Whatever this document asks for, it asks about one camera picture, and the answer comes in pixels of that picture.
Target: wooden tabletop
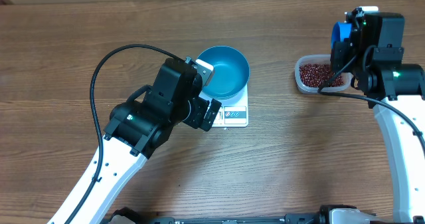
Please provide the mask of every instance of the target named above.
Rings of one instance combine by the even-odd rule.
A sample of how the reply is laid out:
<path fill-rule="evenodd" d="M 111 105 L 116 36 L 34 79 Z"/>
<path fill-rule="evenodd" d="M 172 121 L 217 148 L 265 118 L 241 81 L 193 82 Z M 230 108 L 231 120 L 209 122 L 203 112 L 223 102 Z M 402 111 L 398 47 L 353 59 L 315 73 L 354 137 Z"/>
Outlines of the wooden tabletop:
<path fill-rule="evenodd" d="M 250 124 L 177 126 L 122 190 L 122 207 L 174 217 L 277 216 L 350 204 L 392 216 L 382 134 L 360 100 L 300 94 L 294 65 L 329 54 L 344 11 L 378 5 L 406 17 L 404 62 L 425 64 L 425 0 L 221 0 L 0 7 L 0 222 L 46 223 L 94 155 L 89 84 L 130 43 L 196 57 L 232 46 L 251 67 Z M 132 49 L 99 73 L 111 109 L 152 84 L 165 56 Z"/>

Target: red bean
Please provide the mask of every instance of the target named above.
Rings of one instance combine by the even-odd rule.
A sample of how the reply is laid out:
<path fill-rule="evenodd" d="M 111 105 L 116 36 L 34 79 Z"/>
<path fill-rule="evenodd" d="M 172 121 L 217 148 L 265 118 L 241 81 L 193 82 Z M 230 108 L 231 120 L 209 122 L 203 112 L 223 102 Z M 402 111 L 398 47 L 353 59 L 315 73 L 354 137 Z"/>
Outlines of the red bean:
<path fill-rule="evenodd" d="M 329 80 L 335 73 L 331 70 L 330 64 L 305 64 L 299 67 L 301 81 L 308 87 L 319 88 L 325 81 Z M 344 80 L 339 75 L 330 87 L 339 87 L 344 85 Z"/>

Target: blue bowl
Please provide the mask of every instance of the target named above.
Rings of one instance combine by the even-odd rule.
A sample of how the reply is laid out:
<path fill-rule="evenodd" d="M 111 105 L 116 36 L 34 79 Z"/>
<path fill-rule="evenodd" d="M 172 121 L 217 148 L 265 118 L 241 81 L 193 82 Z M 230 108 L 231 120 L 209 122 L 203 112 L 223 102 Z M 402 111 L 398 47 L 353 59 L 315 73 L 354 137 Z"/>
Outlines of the blue bowl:
<path fill-rule="evenodd" d="M 202 52 L 199 59 L 214 66 L 215 74 L 203 92 L 218 100 L 236 96 L 248 83 L 250 66 L 237 49 L 216 46 Z"/>

